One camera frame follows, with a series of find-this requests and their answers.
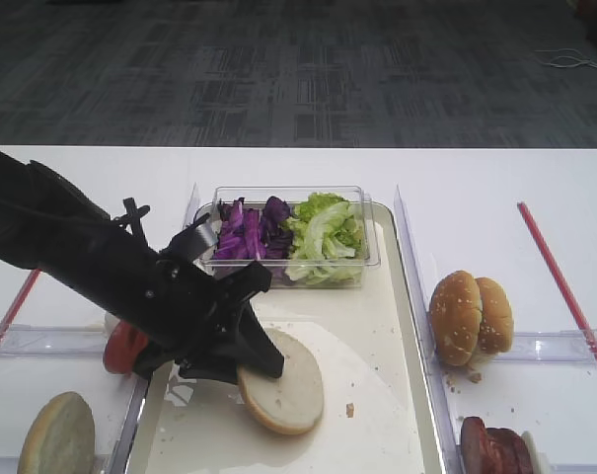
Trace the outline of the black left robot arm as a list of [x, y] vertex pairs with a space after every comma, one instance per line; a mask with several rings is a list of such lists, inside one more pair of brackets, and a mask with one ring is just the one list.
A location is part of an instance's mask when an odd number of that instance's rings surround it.
[[65, 178], [0, 151], [0, 260], [40, 270], [117, 319], [103, 355], [111, 373], [150, 378], [174, 362], [183, 378], [235, 383], [240, 366], [277, 378], [284, 358], [251, 299], [270, 288], [259, 263], [214, 278], [195, 260], [215, 244], [206, 217], [153, 250], [132, 198], [110, 217]]

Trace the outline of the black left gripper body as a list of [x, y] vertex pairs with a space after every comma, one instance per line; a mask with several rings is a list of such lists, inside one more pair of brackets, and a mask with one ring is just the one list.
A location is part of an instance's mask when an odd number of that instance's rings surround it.
[[103, 265], [109, 310], [149, 340], [131, 371], [143, 377], [167, 361], [233, 357], [237, 311], [270, 284], [270, 272], [257, 262], [221, 279], [155, 252], [115, 253]]

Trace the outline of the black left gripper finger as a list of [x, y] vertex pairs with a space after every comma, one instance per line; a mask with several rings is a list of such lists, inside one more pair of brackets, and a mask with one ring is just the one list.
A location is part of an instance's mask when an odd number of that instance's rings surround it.
[[177, 360], [177, 363], [180, 378], [238, 384], [238, 360], [231, 356], [210, 354], [194, 361], [181, 358]]
[[266, 333], [250, 303], [244, 303], [237, 311], [231, 339], [233, 359], [237, 364], [248, 365], [274, 379], [282, 375], [284, 356]]

